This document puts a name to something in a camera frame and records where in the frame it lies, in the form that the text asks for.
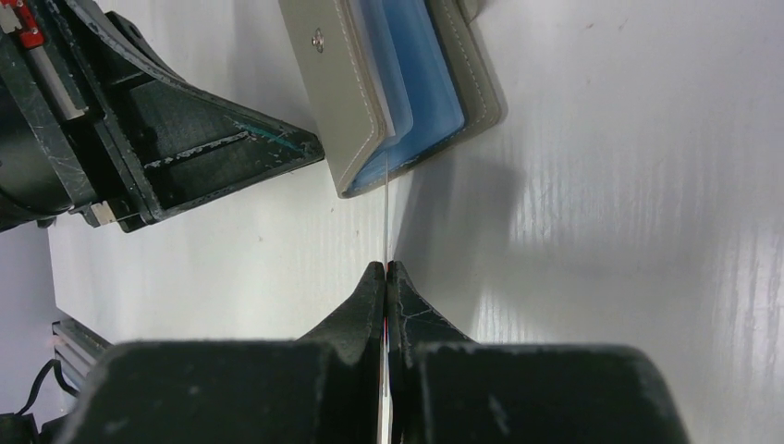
wallet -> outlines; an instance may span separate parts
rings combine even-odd
[[[351,197],[501,118],[478,0],[279,0],[337,193]]]

white table surface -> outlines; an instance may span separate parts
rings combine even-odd
[[[185,79],[314,130],[275,1],[99,3]],[[390,184],[393,257],[478,340],[630,344],[694,441],[784,442],[782,19],[486,1],[508,113]],[[60,217],[57,304],[112,341],[296,337],[383,258],[384,204],[320,163],[132,235]]]

blue plastic card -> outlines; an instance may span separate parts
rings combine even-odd
[[[379,146],[351,184],[349,192],[383,179],[387,168],[391,172],[415,161],[422,152],[458,131],[465,123],[447,62],[424,1],[362,1],[368,6],[380,2],[384,7],[408,94],[413,125],[397,143],[387,144],[385,141]],[[365,18],[368,23],[371,15]],[[375,56],[379,64],[385,58],[380,51]],[[387,102],[392,104],[392,92],[386,93]]]
[[[389,137],[384,140],[382,146],[391,146],[408,134],[413,126],[411,105],[398,62],[398,52],[392,40],[392,33],[389,31],[381,0],[351,0],[351,2],[355,18],[361,16],[354,21],[358,27],[363,27],[360,34],[367,37],[362,39],[362,42],[371,59],[368,64],[374,65],[371,71],[377,74],[381,83],[380,89],[385,96],[380,97],[379,102],[382,107],[388,109],[392,120],[391,127],[394,129],[388,132]]]

white wall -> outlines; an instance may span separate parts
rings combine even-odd
[[[55,288],[46,231],[34,224],[0,234],[0,413],[18,411],[32,380],[54,357]],[[65,395],[52,373],[31,409],[40,427],[61,416]]]
[[[478,340],[629,344],[694,442],[784,442],[784,3],[487,4],[507,118],[390,185],[395,258]]]

black cable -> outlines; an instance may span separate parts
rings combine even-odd
[[[27,403],[24,407],[22,407],[22,410],[17,412],[17,416],[22,416],[35,403],[36,398],[38,398],[38,392],[41,390],[41,384],[43,384],[43,380],[46,378],[46,375],[52,368],[55,369],[55,379],[57,380],[57,384],[60,386],[60,388],[74,398],[79,396],[79,392],[75,388],[71,387],[63,377],[63,365],[60,363],[60,361],[57,359],[50,359],[49,362],[43,366],[41,371],[38,372],[35,380],[32,381],[32,388],[30,389],[30,396],[27,398]]]

